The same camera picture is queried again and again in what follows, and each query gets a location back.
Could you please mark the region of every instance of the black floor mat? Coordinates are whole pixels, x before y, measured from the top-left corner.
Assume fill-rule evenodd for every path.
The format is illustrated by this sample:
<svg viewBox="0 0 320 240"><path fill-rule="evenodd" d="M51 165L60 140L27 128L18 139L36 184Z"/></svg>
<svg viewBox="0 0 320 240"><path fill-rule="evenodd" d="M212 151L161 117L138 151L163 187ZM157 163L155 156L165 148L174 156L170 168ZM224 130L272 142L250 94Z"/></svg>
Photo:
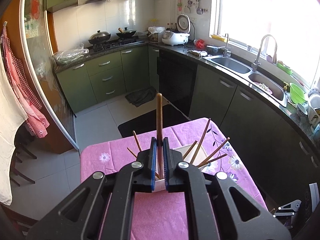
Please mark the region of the black floor mat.
<svg viewBox="0 0 320 240"><path fill-rule="evenodd" d="M163 128L176 124L188 122L188 119L172 105L165 105L162 108ZM136 134L156 130L156 110L140 115L128 122L122 123L118 129L123 138L132 136L134 130Z"/></svg>

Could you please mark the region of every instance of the red checkered apron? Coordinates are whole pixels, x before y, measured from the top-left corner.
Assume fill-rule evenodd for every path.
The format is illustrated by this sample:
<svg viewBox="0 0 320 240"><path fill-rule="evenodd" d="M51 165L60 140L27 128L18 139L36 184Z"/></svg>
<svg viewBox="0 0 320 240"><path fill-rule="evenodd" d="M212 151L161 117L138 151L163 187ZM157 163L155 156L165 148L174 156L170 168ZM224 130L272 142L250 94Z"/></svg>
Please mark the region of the red checkered apron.
<svg viewBox="0 0 320 240"><path fill-rule="evenodd" d="M0 44L2 44L4 49L4 60L7 66L7 75L10 85L16 97L19 99L18 94L21 94L30 106L25 107L22 104L22 107L28 115L27 124L37 137L43 138L48 134L46 128L49 126L49 122L39 111L42 108L42 105L27 83L21 60L17 59L12 53L10 41L7 36L7 28L5 26L3 27L3 33L0 37ZM15 83L20 93L17 93L13 83Z"/></svg>

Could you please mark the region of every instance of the triangular cutout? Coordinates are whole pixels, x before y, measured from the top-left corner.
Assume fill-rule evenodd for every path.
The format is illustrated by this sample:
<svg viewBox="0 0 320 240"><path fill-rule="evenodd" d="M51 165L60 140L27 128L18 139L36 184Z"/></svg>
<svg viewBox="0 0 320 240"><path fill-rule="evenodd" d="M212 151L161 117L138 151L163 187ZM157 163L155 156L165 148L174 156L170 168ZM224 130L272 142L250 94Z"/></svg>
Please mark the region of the triangular cutout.
<svg viewBox="0 0 320 240"><path fill-rule="evenodd" d="M250 203L236 188L229 189L233 201L236 204L241 220L246 222L260 215L260 211Z"/></svg>
<svg viewBox="0 0 320 240"><path fill-rule="evenodd" d="M89 193L90 189L88 187L84 188L72 201L61 209L59 214L72 222L77 222Z"/></svg>

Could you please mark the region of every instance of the wooden chopstick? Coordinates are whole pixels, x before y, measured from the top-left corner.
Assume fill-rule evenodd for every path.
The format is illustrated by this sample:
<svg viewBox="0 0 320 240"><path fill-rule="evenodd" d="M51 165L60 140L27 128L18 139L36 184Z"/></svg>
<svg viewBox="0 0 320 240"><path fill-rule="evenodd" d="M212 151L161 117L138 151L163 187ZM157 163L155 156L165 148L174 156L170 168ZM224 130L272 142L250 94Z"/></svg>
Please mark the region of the wooden chopstick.
<svg viewBox="0 0 320 240"><path fill-rule="evenodd" d="M205 165L207 165L207 164L209 164L209 163L211 163L211 162L214 162L214 161L216 161L216 160L218 160L218 159L221 159L221 158L223 158L224 156L227 156L228 154L224 154L224 155L221 155L221 156L219 156L219 157L217 157L217 158L214 158L214 159L212 159L212 160L209 160L208 162L205 162L205 163L200 163L197 167L198 168L200 168L200 167L202 167L202 166L205 166Z"/></svg>
<svg viewBox="0 0 320 240"><path fill-rule="evenodd" d="M215 150L213 151L213 153L211 153L207 158L205 158L205 159L203 160L203 162L201 162L200 164L205 163L205 162L206 162L207 160L209 160L213 155L215 155L215 154L226 144L226 142L227 142L228 140L230 140L230 137L228 137L223 143L221 143L220 146L219 146L217 149L215 149Z"/></svg>
<svg viewBox="0 0 320 240"><path fill-rule="evenodd" d="M131 154L132 154L134 157L137 158L137 156L134 154L134 152L133 152L131 149L129 149L128 147L127 147L127 149L128 149L129 152L131 152ZM158 173L155 172L155 174L156 174L156 177L157 177L158 179L160 179Z"/></svg>
<svg viewBox="0 0 320 240"><path fill-rule="evenodd" d="M157 125L157 160L158 172L160 179L163 179L163 154L162 154L162 94L157 93L157 108L156 108L156 125Z"/></svg>
<svg viewBox="0 0 320 240"><path fill-rule="evenodd" d="M135 131L132 131L132 133L133 133L134 139L136 140L136 143L137 143L137 145L138 145L139 151L142 152L142 148L141 148L141 145L140 145L140 143L139 143L139 140L138 140L138 137L137 137L137 135L136 135L136 132L135 132Z"/></svg>
<svg viewBox="0 0 320 240"><path fill-rule="evenodd" d="M197 141L194 141L194 143L190 146L190 148L186 151L186 153L182 156L182 158L184 159L185 157L188 156L189 152L191 152L191 150L193 149L193 147L196 145Z"/></svg>
<svg viewBox="0 0 320 240"><path fill-rule="evenodd" d="M211 120L211 119L209 118L208 121L207 121L207 124L206 124L206 126L205 126L205 128L204 128L203 134L202 134L201 139L200 139L200 141L199 141L198 147L197 147L197 149L196 149L196 151L195 151L195 153L194 153L194 155L193 155L193 157L192 157L192 159L191 159L191 161L190 161L190 164L192 164L192 163L195 161L196 157L197 157L197 154L198 154L198 151L200 150L200 147L201 147L201 144L202 144L202 142L203 142L204 136L205 136L205 134L207 133L207 129L208 129L210 120Z"/></svg>

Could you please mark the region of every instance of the small faucet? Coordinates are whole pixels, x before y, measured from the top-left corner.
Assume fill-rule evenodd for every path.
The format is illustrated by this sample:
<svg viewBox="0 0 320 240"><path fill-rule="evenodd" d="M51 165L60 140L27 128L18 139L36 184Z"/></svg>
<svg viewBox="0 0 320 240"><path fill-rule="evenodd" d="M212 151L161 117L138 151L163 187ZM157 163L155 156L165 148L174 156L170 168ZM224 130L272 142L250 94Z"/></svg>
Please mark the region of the small faucet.
<svg viewBox="0 0 320 240"><path fill-rule="evenodd" d="M228 40L229 40L229 34L228 34L228 33L226 33L224 36L225 36L225 37L227 37L226 47L225 47L224 52L223 52L223 56L224 56L224 57L226 57L226 56L227 56L227 52L228 52Z"/></svg>
<svg viewBox="0 0 320 240"><path fill-rule="evenodd" d="M256 60L254 61L254 63L251 64L251 67L252 67L252 70L254 72L257 71L257 68L258 66L260 65L260 62L259 62L259 57L260 57L260 54L261 54L261 49L262 49L262 44L263 44L263 41L265 40L266 37L272 37L274 40L275 40L275 53L273 55L273 58L272 58L272 63L276 64L277 63L277 42L276 42L276 39L274 38L274 36L272 36L271 34L267 34L267 35L264 35L262 40L261 40L261 44L260 44L260 48L259 48L259 51L258 51L258 55L257 55L257 58Z"/></svg>

